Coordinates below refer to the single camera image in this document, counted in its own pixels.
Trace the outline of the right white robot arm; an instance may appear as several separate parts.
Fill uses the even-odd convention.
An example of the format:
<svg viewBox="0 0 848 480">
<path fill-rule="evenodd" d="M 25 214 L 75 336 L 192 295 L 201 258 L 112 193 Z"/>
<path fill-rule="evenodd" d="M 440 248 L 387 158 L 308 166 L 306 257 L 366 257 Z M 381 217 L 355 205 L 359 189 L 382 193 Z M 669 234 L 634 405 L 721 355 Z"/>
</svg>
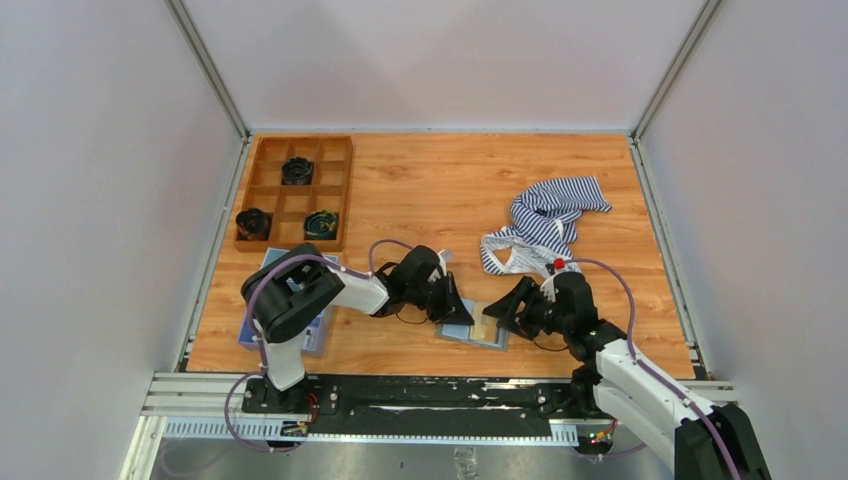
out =
<svg viewBox="0 0 848 480">
<path fill-rule="evenodd" d="M 561 271 L 543 283 L 523 277 L 483 312 L 528 340 L 560 335 L 581 364 L 570 382 L 575 411 L 623 422 L 675 478 L 770 478 L 749 416 L 659 369 L 627 332 L 601 317 L 583 274 Z"/>
</svg>

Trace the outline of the gold credit card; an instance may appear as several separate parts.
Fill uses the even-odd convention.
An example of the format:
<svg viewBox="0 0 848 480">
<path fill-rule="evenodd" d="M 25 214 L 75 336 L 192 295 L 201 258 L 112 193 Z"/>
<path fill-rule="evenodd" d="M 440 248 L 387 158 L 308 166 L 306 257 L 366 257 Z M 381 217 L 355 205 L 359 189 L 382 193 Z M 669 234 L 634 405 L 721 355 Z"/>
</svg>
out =
<svg viewBox="0 0 848 480">
<path fill-rule="evenodd" d="M 488 315 L 476 318 L 469 339 L 478 344 L 499 346 L 501 344 L 501 329 L 497 325 L 497 320 Z"/>
</svg>

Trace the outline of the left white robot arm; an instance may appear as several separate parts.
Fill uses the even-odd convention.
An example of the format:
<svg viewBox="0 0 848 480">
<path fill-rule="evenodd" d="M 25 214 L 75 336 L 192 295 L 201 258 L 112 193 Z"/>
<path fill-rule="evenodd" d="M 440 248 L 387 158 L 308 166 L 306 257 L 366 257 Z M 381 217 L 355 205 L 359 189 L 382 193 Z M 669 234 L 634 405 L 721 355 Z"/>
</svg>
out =
<svg viewBox="0 0 848 480">
<path fill-rule="evenodd" d="M 283 413 L 306 400 L 300 344 L 309 324 L 328 307 L 375 318 L 413 306 L 435 324 L 474 324 L 444 254 L 418 245 L 399 262 L 375 271 L 345 267 L 306 242 L 248 277 L 241 286 L 245 319 L 258 336 L 268 400 Z"/>
</svg>

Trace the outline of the grey card holder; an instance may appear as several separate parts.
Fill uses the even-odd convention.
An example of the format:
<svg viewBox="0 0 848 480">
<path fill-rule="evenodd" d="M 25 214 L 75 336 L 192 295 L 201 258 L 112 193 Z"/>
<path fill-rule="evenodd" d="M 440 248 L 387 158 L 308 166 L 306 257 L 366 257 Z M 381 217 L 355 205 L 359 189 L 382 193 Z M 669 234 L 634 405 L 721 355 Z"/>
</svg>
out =
<svg viewBox="0 0 848 480">
<path fill-rule="evenodd" d="M 506 351 L 510 334 L 497 325 L 495 318 L 483 314 L 486 304 L 470 299 L 462 299 L 462 303 L 466 312 L 471 315 L 474 324 L 470 326 L 439 325 L 436 329 L 436 337 L 472 346 Z"/>
</svg>

